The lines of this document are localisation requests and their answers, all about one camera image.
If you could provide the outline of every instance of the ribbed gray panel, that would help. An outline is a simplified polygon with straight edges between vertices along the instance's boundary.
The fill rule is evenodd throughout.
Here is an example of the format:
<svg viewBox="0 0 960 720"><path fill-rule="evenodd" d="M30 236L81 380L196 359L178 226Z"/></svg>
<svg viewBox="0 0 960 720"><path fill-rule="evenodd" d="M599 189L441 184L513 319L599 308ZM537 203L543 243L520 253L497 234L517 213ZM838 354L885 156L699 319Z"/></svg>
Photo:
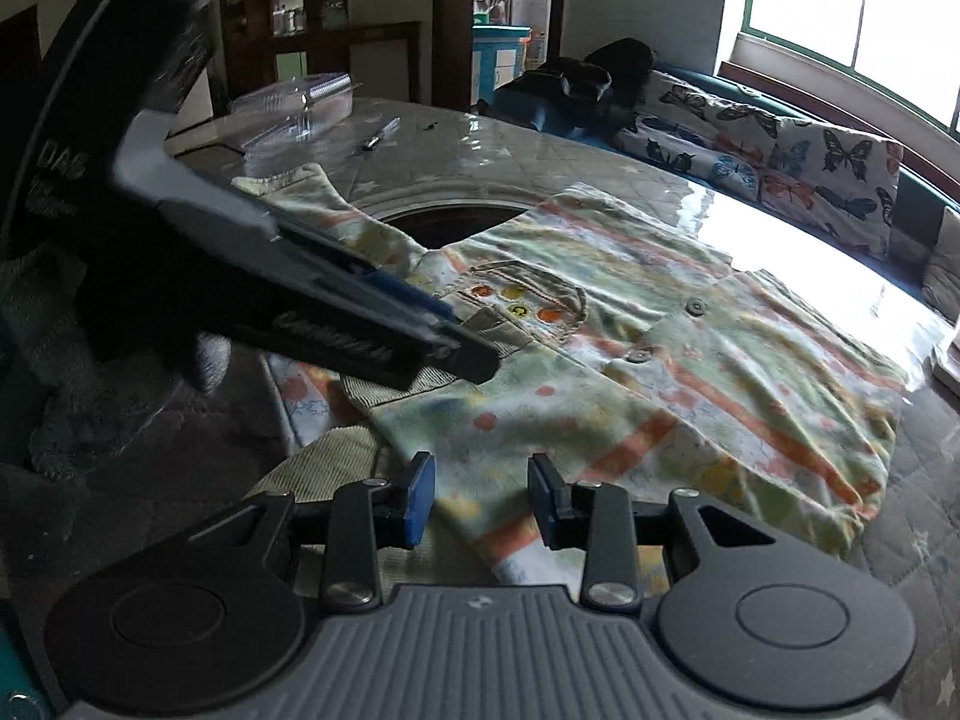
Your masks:
<svg viewBox="0 0 960 720"><path fill-rule="evenodd" d="M197 720L748 720L693 688L640 626L562 587L402 586L318 630L285 674ZM880 706L821 718L896 720ZM65 720L118 720L84 704Z"/></svg>

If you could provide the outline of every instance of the window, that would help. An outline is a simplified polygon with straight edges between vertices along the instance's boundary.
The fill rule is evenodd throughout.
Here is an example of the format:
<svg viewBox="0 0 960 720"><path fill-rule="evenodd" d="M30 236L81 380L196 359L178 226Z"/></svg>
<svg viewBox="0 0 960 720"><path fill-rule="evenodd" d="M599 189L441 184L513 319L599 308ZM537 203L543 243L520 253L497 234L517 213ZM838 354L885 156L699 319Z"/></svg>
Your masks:
<svg viewBox="0 0 960 720"><path fill-rule="evenodd" d="M960 0L747 0L744 31L870 84L955 138Z"/></svg>

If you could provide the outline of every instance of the window sill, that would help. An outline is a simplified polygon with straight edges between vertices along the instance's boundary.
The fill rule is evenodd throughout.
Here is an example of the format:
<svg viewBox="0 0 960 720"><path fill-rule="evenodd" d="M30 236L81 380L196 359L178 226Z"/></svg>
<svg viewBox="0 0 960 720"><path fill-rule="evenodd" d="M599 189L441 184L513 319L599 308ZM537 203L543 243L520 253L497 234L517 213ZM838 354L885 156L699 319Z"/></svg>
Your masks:
<svg viewBox="0 0 960 720"><path fill-rule="evenodd" d="M960 202L960 143L871 86L787 47L740 33L719 76L840 127L887 135L905 146L904 165Z"/></svg>

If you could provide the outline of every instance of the window frame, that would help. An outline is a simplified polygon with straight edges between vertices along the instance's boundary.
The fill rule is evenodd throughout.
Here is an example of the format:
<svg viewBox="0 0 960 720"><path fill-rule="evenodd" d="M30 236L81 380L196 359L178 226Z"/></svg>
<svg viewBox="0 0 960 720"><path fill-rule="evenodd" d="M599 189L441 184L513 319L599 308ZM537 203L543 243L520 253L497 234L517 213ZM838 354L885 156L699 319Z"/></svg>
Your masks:
<svg viewBox="0 0 960 720"><path fill-rule="evenodd" d="M870 79L870 77L858 73L858 71L853 68L853 65L856 64L856 57L860 48L860 33L863 26L863 11L865 5L866 0L860 0L860 17L857 26L856 42L853 45L853 60L851 60L850 65L844 65L841 62L837 62L835 59L824 56L822 53L815 52L814 50L808 49L805 46L801 46L798 43L794 43L790 40L786 40L785 38L781 38L778 35L774 35L769 32L765 32L762 29L757 29L753 26L750 26L750 19L752 17L752 11L754 10L754 0L746 0L744 4L743 23L740 26L740 30L748 35L752 35L752 37L760 38L760 40L765 40L777 46L784 47L785 49L792 50L792 52L798 53L801 56L808 57L808 59L813 59L816 62L827 65L829 68L842 73L844 76L848 76L853 80L869 86L872 90L880 92L882 95L886 95L888 98L891 98L891 100L899 103L911 113L919 116L928 124L931 124L933 127L939 129L940 132L947 133L947 135L952 137L954 141L960 143L960 131L958 131L957 128L958 118L960 118L960 89L957 89L957 99L953 105L952 120L950 121L949 126L947 126L947 124L942 124L942 122L939 122L922 108L919 108L914 103L911 103L911 101L907 98L897 94L892 89L888 89L883 84L877 83L877 81Z"/></svg>

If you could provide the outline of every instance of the shirt button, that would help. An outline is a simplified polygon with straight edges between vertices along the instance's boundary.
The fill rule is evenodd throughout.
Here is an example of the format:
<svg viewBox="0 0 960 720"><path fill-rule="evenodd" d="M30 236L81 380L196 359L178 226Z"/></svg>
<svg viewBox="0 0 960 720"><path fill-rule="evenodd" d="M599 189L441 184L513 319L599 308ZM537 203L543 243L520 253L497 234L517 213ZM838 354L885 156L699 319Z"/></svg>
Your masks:
<svg viewBox="0 0 960 720"><path fill-rule="evenodd" d="M690 298L686 302L686 312L691 317L702 317L707 312L707 304L699 298Z"/></svg>
<svg viewBox="0 0 960 720"><path fill-rule="evenodd" d="M650 362L653 357L653 353L650 349L634 349L627 352L627 356L624 358L627 362Z"/></svg>

